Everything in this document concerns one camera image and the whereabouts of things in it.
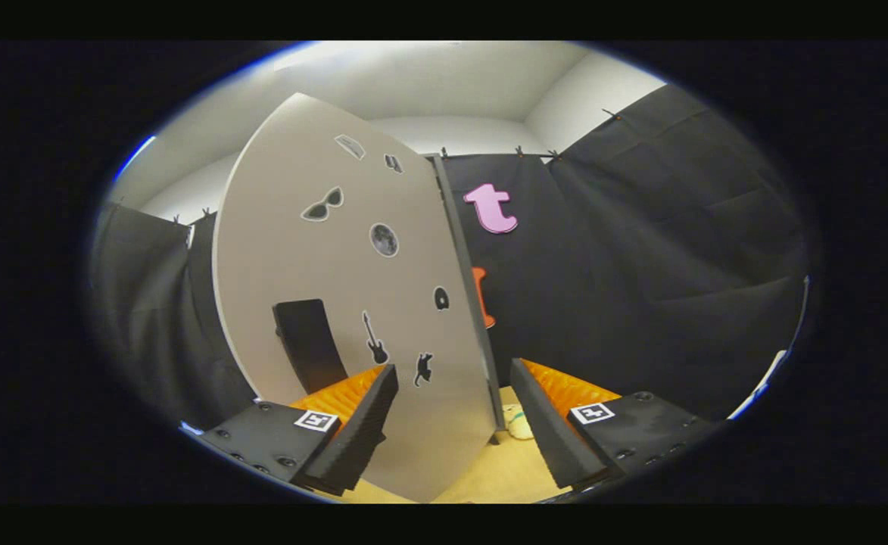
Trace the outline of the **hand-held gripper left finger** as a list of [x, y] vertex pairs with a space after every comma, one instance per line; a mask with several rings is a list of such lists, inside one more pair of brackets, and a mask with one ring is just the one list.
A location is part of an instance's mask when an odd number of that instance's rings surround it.
[[290, 403], [261, 400], [208, 430], [181, 423], [202, 448], [273, 483], [341, 496], [353, 490], [399, 390], [392, 363]]

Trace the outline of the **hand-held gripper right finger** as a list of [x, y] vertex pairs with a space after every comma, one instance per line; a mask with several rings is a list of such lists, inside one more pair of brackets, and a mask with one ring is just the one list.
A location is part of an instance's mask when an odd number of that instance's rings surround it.
[[575, 492], [654, 472], [724, 427], [658, 394], [617, 394], [526, 359], [510, 379], [552, 479]]

